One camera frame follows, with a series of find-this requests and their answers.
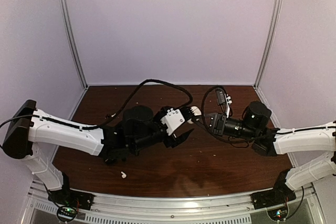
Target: wooden table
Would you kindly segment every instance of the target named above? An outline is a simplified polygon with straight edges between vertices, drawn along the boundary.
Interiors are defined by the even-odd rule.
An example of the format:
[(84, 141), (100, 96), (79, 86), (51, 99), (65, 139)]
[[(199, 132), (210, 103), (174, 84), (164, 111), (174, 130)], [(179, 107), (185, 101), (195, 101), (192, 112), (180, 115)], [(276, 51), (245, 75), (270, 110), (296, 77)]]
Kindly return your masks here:
[[(185, 86), (200, 106), (209, 86)], [(133, 86), (90, 87), (73, 120), (97, 124), (113, 114), (134, 89)], [(252, 87), (227, 86), (232, 97), (234, 118), (240, 118), (251, 101), (259, 100)], [(180, 91), (165, 86), (144, 86), (129, 107), (147, 105), (154, 113), (164, 105), (187, 101)], [(206, 102), (206, 112), (220, 111), (215, 93)], [(191, 197), (223, 195), (272, 187), (279, 172), (291, 168), (287, 155), (262, 157), (251, 148), (234, 148), (222, 143), (195, 125), (189, 139), (180, 146), (165, 148), (163, 143), (130, 156), (126, 162), (107, 166), (99, 157), (60, 147), (54, 165), (70, 178), (72, 188), (127, 196)], [(121, 178), (121, 171), (127, 178)]]

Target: white robotic arm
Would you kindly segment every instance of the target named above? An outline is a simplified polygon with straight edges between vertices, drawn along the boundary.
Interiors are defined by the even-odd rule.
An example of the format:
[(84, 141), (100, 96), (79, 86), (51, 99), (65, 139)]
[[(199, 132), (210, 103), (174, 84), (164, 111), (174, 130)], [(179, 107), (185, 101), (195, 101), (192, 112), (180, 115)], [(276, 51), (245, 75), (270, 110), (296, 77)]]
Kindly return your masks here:
[[(28, 142), (33, 143), (33, 154), (27, 155), (22, 159), (22, 162), (28, 166), (31, 172), (36, 175), (50, 191), (61, 190), (63, 186), (63, 174), (56, 169), (44, 155), (38, 143), (56, 144), (98, 156), (103, 148), (103, 144), (101, 144), (101, 140), (104, 139), (103, 129), (83, 131), (80, 129), (81, 127), (92, 125), (57, 118), (40, 109), (36, 109), (33, 115), (36, 115), (36, 117), (32, 117), (28, 133)], [(46, 118), (66, 124), (77, 125), (79, 129), (48, 121)]]
[(286, 176), (286, 185), (291, 190), (336, 173), (333, 159), (336, 152), (335, 123), (330, 122), (313, 128), (281, 129), (275, 136), (277, 154), (302, 151), (327, 151), (312, 161), (292, 168)]

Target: white wall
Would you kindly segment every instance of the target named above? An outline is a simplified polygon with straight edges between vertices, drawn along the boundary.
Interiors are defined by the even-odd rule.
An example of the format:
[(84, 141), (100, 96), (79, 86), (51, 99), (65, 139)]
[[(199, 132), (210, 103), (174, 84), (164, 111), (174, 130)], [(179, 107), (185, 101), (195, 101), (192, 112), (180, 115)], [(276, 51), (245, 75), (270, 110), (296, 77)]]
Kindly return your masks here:
[[(0, 121), (27, 100), (67, 118), (82, 92), (58, 0), (0, 0)], [(3, 142), (7, 127), (0, 130)], [(50, 155), (53, 146), (44, 146)], [(0, 152), (1, 223), (16, 223), (32, 180)]]
[(253, 84), (274, 0), (67, 0), (89, 84)]
[[(261, 90), (282, 127), (336, 117), (336, 0), (283, 0)], [(295, 153), (299, 164), (316, 153)], [(328, 223), (334, 224), (336, 179), (315, 183)]]

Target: enclosure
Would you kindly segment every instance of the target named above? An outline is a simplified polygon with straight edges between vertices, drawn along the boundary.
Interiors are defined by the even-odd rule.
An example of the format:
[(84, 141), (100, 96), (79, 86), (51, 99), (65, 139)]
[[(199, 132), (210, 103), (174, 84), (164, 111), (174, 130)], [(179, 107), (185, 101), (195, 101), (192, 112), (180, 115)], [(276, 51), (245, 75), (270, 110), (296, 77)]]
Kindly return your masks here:
[[(2, 0), (1, 122), (28, 99), (48, 114), (99, 124), (145, 79), (182, 86), (201, 107), (225, 87), (234, 118), (258, 100), (269, 127), (301, 128), (336, 118), (336, 0)], [(127, 105), (154, 113), (184, 94), (145, 85)], [(220, 111), (216, 94), (207, 112)], [(41, 143), (76, 190), (95, 196), (73, 223), (274, 223), (250, 194), (321, 152), (276, 157), (220, 142), (195, 125), (176, 148), (162, 143), (106, 165)], [(0, 129), (5, 138), (7, 126)], [(2, 151), (1, 223), (58, 223), (43, 183)], [(287, 223), (334, 224), (332, 175), (296, 191)]]

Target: robotic arm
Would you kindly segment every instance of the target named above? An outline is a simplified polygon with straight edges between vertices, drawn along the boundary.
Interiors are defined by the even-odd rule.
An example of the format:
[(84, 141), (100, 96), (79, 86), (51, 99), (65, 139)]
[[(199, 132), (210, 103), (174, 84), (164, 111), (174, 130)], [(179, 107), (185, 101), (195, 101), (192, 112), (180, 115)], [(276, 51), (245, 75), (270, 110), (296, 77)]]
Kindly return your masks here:
[[(230, 117), (231, 100), (225, 90), (216, 89), (216, 94), (223, 113), (204, 114), (203, 106), (201, 110), (195, 106), (180, 109), (166, 106), (154, 115), (150, 108), (140, 105), (125, 110), (122, 121), (116, 126), (101, 127), (56, 118), (36, 109), (36, 102), (28, 100), (11, 121), (3, 150), (8, 156), (21, 159), (39, 177), (48, 188), (49, 200), (85, 210), (90, 209), (93, 195), (71, 190), (67, 175), (50, 163), (39, 148), (39, 142), (81, 150), (112, 164), (118, 159), (125, 160), (130, 153), (139, 155), (140, 150), (159, 142), (166, 147), (178, 146), (193, 129), (180, 136), (174, 132), (188, 122), (204, 128), (216, 138), (223, 135), (242, 138), (245, 143), (253, 143), (252, 148), (263, 156), (327, 151), (307, 164), (281, 172), (273, 189), (252, 194), (255, 209), (283, 204), (285, 199), (293, 200), (296, 198), (294, 190), (336, 173), (335, 122), (303, 129), (269, 129), (271, 111), (261, 102), (252, 102), (245, 109), (242, 120), (238, 120)], [(73, 217), (73, 212), (67, 212), (66, 208), (59, 207), (59, 211), (63, 216)]]
[[(84, 130), (92, 125), (80, 124), (57, 118), (36, 108), (36, 102), (26, 101), (17, 111), (5, 137), (3, 151), (10, 157), (21, 159), (46, 186), (49, 199), (71, 208), (90, 210), (93, 195), (71, 190), (69, 178), (54, 167), (38, 143), (51, 143), (87, 152), (101, 157), (106, 164), (125, 160), (131, 153), (163, 142), (166, 147), (183, 143), (192, 130), (176, 136), (174, 131), (192, 118), (190, 108), (164, 107), (155, 116), (145, 106), (125, 110), (123, 119), (116, 126), (102, 126)], [(62, 215), (72, 217), (71, 210)]]

